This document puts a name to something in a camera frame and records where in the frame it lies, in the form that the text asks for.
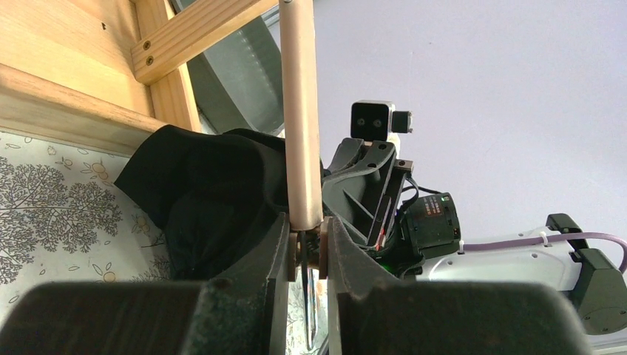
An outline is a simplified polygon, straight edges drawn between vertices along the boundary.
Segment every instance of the wooden frame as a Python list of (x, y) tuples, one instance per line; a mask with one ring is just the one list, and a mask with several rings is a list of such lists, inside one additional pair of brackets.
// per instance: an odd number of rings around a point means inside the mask
[(200, 131), (185, 63), (276, 3), (197, 0), (176, 16), (168, 0), (9, 4), (0, 129), (122, 155), (164, 124)]

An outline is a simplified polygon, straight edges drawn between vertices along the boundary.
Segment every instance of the black cloth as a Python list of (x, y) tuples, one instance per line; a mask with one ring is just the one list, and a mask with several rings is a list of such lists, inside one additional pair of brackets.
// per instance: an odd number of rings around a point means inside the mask
[(247, 129), (204, 135), (164, 126), (115, 185), (163, 230), (172, 278), (208, 280), (288, 212), (285, 141)]

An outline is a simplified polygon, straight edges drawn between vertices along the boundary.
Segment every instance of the floral pattern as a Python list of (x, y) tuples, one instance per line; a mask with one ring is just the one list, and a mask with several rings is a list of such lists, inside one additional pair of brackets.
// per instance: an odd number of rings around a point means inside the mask
[[(163, 232), (113, 185), (127, 161), (0, 132), (0, 324), (41, 283), (168, 279)], [(308, 350), (302, 285), (290, 284), (289, 355), (317, 354), (326, 335), (325, 282), (317, 288), (319, 330)]]

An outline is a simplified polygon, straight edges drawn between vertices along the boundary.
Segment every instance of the black wire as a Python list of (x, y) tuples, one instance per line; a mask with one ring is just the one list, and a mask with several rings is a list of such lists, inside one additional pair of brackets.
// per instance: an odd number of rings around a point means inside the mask
[(418, 186), (417, 182), (412, 177), (408, 177), (407, 178), (407, 182), (412, 185), (412, 186), (408, 186), (408, 187), (410, 189), (415, 189), (416, 194), (413, 195), (409, 200), (403, 201), (403, 204), (401, 204), (401, 207), (399, 208), (399, 214), (404, 214), (405, 211), (407, 211), (407, 209), (410, 208), (412, 203), (414, 203), (416, 200), (418, 200), (418, 191), (420, 190), (420, 186)]
[(414, 190), (414, 189), (418, 189), (419, 191), (426, 192), (427, 194), (433, 194), (433, 195), (441, 194), (440, 191), (427, 189), (426, 187), (422, 187), (422, 186), (418, 186), (417, 188), (414, 186), (407, 186), (403, 188), (403, 192)]

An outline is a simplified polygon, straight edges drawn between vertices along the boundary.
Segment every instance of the purple cable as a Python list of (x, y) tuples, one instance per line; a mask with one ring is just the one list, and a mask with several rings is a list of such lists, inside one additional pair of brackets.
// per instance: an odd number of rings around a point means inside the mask
[[(549, 241), (549, 243), (557, 243), (564, 242), (566, 240), (578, 239), (601, 239), (620, 244), (620, 246), (623, 247), (623, 261), (621, 262), (618, 270), (620, 270), (620, 272), (623, 274), (625, 274), (625, 270), (627, 270), (627, 241), (624, 241), (615, 235), (585, 231), (582, 233), (547, 235), (546, 239)], [(505, 248), (516, 248), (519, 246), (534, 246), (536, 244), (542, 243), (544, 243), (544, 239), (542, 239), (542, 237), (535, 237), (526, 239), (504, 240), (502, 242), (485, 244), (464, 244), (464, 251), (489, 251)]]

